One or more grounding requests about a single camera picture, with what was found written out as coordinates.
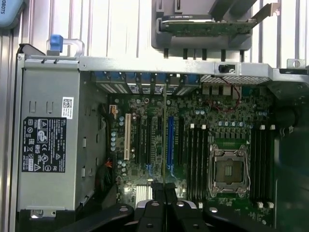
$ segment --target cpu socket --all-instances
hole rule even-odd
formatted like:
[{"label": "cpu socket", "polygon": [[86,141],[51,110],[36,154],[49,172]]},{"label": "cpu socket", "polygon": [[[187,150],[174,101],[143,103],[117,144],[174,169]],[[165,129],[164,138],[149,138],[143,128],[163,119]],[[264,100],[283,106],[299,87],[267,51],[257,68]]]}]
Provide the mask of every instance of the cpu socket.
[{"label": "cpu socket", "polygon": [[236,193],[244,197],[250,187],[248,152],[245,145],[238,150],[219,149],[211,145],[208,187],[212,197],[217,193]]}]

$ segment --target ribbed metal surface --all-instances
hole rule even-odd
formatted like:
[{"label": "ribbed metal surface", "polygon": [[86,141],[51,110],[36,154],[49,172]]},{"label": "ribbed metal surface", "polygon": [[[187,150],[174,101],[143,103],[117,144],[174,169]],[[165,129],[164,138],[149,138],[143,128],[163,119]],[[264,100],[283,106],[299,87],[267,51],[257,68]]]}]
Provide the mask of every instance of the ribbed metal surface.
[{"label": "ribbed metal surface", "polygon": [[[258,0],[261,6],[275,0]],[[250,51],[188,50],[188,59],[218,61],[264,62],[272,67],[286,67],[288,58],[309,61],[309,3],[306,0],[279,0],[281,15],[267,18],[253,30]],[[52,33],[67,38],[79,38],[85,43],[88,56],[139,57],[155,62],[164,57],[183,59],[183,50],[165,53],[151,47],[151,0],[29,0],[22,15],[21,27],[12,32],[0,32],[0,231],[8,230],[11,180],[11,145],[15,54],[18,43],[30,43],[46,51],[46,41]],[[74,48],[64,49],[64,55],[74,54]]]}]

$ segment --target motherboard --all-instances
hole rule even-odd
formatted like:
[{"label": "motherboard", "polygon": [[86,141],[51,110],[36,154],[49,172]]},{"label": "motherboard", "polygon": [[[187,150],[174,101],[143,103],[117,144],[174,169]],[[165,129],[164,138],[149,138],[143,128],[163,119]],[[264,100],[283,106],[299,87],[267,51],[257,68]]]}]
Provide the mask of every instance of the motherboard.
[{"label": "motherboard", "polygon": [[118,202],[135,207],[152,199],[152,182],[173,182],[198,208],[224,204],[271,226],[273,101],[265,87],[228,84],[181,97],[111,94]]}]

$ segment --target white pci slot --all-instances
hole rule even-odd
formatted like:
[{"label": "white pci slot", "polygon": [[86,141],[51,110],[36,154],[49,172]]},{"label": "white pci slot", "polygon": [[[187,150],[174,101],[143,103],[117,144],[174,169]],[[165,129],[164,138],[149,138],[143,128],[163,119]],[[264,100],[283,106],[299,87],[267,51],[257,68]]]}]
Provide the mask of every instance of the white pci slot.
[{"label": "white pci slot", "polygon": [[124,160],[130,159],[131,114],[126,114]]}]

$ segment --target black warning label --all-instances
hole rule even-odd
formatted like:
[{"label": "black warning label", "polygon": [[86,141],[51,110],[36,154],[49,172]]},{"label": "black warning label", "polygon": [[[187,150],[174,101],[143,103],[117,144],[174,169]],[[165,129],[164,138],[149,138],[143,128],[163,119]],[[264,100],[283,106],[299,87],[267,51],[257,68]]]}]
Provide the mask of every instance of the black warning label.
[{"label": "black warning label", "polygon": [[23,122],[22,172],[64,173],[67,119],[27,117]]}]

